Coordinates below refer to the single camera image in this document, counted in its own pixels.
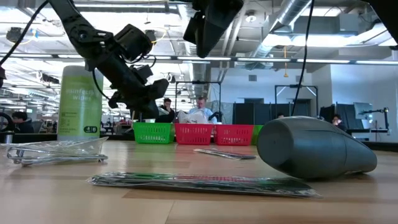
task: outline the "man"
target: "man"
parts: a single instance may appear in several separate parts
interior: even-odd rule
[[[197,99],[197,108],[192,108],[189,113],[192,114],[194,112],[196,112],[197,110],[203,110],[205,112],[205,115],[207,118],[209,118],[210,116],[213,115],[213,112],[211,112],[210,109],[206,108],[206,99],[204,97],[199,97]],[[213,122],[213,124],[217,123],[217,118],[214,117],[211,119],[211,122]]]
[[[347,127],[343,124],[343,121],[341,120],[340,115],[335,114],[333,117],[332,123],[334,126],[336,126],[337,128],[340,128],[342,131],[347,131]]]
[[[16,133],[34,133],[32,120],[27,117],[26,112],[17,111],[12,114]]]
[[[285,117],[285,115],[283,113],[278,113],[277,114],[277,118],[284,118],[284,117]]]
[[[168,111],[169,114],[160,115],[155,120],[155,123],[171,123],[171,122],[173,122],[174,117],[175,117],[175,113],[174,113],[174,110],[171,109],[171,105],[172,105],[172,100],[170,100],[169,98],[165,98],[163,100],[163,105],[160,106],[160,108],[162,108],[163,110]]]

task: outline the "air duct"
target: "air duct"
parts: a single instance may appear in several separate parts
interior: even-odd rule
[[[277,16],[275,17],[275,15],[271,15],[267,17],[267,27],[265,30],[263,30],[263,33],[266,34],[264,36],[264,40],[271,31],[278,30],[284,31],[286,33],[291,33],[293,30],[294,22],[299,18],[299,16],[310,4],[311,0],[284,0],[280,11],[277,12]],[[274,46],[264,45],[263,42],[257,47],[254,52],[250,54],[250,57],[264,58],[268,55],[268,53],[272,50]],[[247,70],[253,70],[256,68],[264,69],[266,68],[266,65],[257,62],[247,63],[245,65],[245,69]]]

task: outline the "green label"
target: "green label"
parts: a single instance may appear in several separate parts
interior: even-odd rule
[[[102,78],[98,85],[103,85]],[[58,134],[61,136],[100,136],[102,96],[92,77],[62,78]]]

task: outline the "ceiling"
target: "ceiling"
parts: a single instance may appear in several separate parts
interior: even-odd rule
[[[6,38],[11,27],[25,27],[30,16],[40,0],[18,0],[1,1],[0,3],[0,53],[7,52],[12,42]],[[170,1],[166,10],[167,1],[82,1],[75,0],[76,7],[81,14],[99,30],[106,30],[117,34],[126,24],[140,28],[141,30],[154,30],[157,43],[152,49],[151,55],[195,55],[195,46],[183,40],[183,34],[195,11],[191,5],[182,2]],[[365,4],[360,1],[351,0],[316,0],[313,16],[315,17],[338,17],[342,14],[356,16],[355,23],[358,23],[358,34],[352,38],[349,47],[309,47],[309,58],[360,58],[384,59],[391,55],[388,46],[379,46],[382,43],[391,41],[391,36],[385,31],[382,24],[375,26],[373,21],[377,16]],[[276,15],[281,9],[282,1],[245,1],[243,11],[236,16],[231,28],[211,51],[210,56],[253,56],[253,52],[263,43],[265,44],[267,34],[264,34],[264,27],[267,18]],[[307,16],[309,10],[303,11],[301,16]],[[37,58],[9,58],[3,65],[6,69],[6,88],[0,91],[2,106],[26,105],[34,98],[35,105],[44,105],[45,102],[52,103],[56,112],[60,85],[44,83],[40,80],[41,74],[47,74],[62,81],[62,72],[68,65],[84,66],[80,58],[53,58],[51,55],[76,55],[76,51],[65,35],[62,23],[54,10],[47,6],[44,8],[26,35],[22,45],[15,51],[16,54],[47,54]],[[303,47],[300,45],[273,45],[270,47],[267,57],[288,57],[302,58]],[[149,83],[160,78],[175,77],[177,81],[207,80],[211,75],[209,67],[219,67],[219,63],[156,63],[153,68],[153,76]],[[264,69],[281,69],[284,63],[273,63]],[[289,68],[301,68],[301,64],[289,64]],[[318,65],[309,65],[307,72],[318,69]],[[104,93],[108,96],[114,90],[109,88],[110,82],[104,81]],[[206,95],[208,86],[179,85],[181,94],[178,96],[178,108],[188,110],[193,106],[194,98],[198,95]],[[175,84],[171,83],[165,97],[174,101]],[[108,104],[104,99],[103,110],[108,111]],[[117,109],[120,113],[127,113],[123,107]],[[47,110],[40,110],[41,113],[49,114]]]

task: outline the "table surface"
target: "table surface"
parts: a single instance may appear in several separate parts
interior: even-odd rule
[[[398,223],[398,154],[377,152],[368,175],[309,182],[324,199],[131,190],[85,180],[108,171],[285,177],[260,159],[236,161],[195,148],[256,154],[232,146],[136,145],[107,141],[104,163],[15,165],[0,152],[1,223]]]

